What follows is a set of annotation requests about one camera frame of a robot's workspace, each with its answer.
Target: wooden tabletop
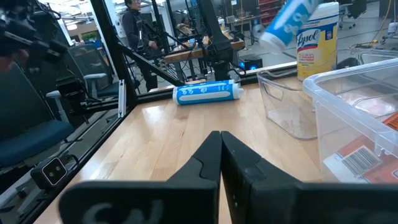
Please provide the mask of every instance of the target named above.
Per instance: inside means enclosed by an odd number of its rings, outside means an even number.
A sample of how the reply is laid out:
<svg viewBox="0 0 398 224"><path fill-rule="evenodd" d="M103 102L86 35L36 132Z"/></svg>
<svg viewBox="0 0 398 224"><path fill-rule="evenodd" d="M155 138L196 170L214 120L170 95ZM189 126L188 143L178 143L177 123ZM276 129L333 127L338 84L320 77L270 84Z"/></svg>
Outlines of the wooden tabletop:
<svg viewBox="0 0 398 224"><path fill-rule="evenodd" d="M258 84L240 100L178 106L172 100L138 105L68 187L87 180L167 180L210 132L229 131L263 158L302 181L321 179L318 143L299 141L266 118ZM59 196L35 223L61 223ZM220 223L231 223L224 187Z"/></svg>
<svg viewBox="0 0 398 224"><path fill-rule="evenodd" d="M237 42L231 43L232 48L235 50L242 50L244 48L244 41L239 40ZM177 54L168 55L164 58L166 63L182 62L188 59L195 59L203 57L203 52L201 48L194 49L188 52L181 52Z"/></svg>

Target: clear plastic storage bin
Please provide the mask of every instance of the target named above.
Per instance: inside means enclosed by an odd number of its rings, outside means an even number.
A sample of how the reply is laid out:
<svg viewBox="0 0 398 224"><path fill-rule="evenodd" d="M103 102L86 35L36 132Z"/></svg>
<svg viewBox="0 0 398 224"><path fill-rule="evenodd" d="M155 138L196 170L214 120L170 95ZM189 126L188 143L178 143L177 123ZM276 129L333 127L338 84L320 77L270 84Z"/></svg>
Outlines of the clear plastic storage bin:
<svg viewBox="0 0 398 224"><path fill-rule="evenodd" d="M304 80L326 182L398 182L398 59Z"/></svg>
<svg viewBox="0 0 398 224"><path fill-rule="evenodd" d="M344 49L338 51L337 69L397 58L390 50ZM257 74L267 117L297 139L317 137L317 122L312 99L303 92L297 77L269 80L281 74Z"/></svg>

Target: ceiling light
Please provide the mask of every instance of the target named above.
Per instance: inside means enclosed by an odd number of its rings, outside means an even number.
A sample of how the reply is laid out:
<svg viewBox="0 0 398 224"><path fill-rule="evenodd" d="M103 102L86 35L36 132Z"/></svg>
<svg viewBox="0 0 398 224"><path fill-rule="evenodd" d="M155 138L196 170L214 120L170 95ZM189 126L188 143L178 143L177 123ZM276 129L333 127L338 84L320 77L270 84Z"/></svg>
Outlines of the ceiling light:
<svg viewBox="0 0 398 224"><path fill-rule="evenodd" d="M67 29L68 30L75 30L75 29L77 29L77 25L76 24L69 25L69 26L67 26Z"/></svg>

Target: barcode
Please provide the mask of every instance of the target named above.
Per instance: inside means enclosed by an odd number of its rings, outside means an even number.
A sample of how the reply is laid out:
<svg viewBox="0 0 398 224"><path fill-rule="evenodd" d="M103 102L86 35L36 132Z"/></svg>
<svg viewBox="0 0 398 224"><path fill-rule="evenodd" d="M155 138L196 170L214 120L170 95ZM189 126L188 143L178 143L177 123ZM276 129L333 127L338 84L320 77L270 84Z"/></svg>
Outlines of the barcode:
<svg viewBox="0 0 398 224"><path fill-rule="evenodd" d="M357 177L381 163L369 149L362 147L342 160L342 163Z"/></svg>

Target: lysol disinfecting wipes container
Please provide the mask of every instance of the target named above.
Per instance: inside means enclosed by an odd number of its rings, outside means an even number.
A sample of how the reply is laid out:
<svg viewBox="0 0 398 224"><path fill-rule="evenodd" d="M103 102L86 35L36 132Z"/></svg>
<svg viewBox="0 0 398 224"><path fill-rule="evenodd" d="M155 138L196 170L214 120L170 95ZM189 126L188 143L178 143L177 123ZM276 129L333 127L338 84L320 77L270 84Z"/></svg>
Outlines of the lysol disinfecting wipes container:
<svg viewBox="0 0 398 224"><path fill-rule="evenodd" d="M213 83L179 88L174 88L173 101L180 105L236 100L240 98L243 92L243 89L237 83L225 85L215 85Z"/></svg>
<svg viewBox="0 0 398 224"><path fill-rule="evenodd" d="M308 21L319 0L289 0L276 15L265 33L259 38L259 43L273 53L281 53L293 40L293 36L301 26Z"/></svg>
<svg viewBox="0 0 398 224"><path fill-rule="evenodd" d="M320 4L297 34L297 78L336 69L338 2Z"/></svg>

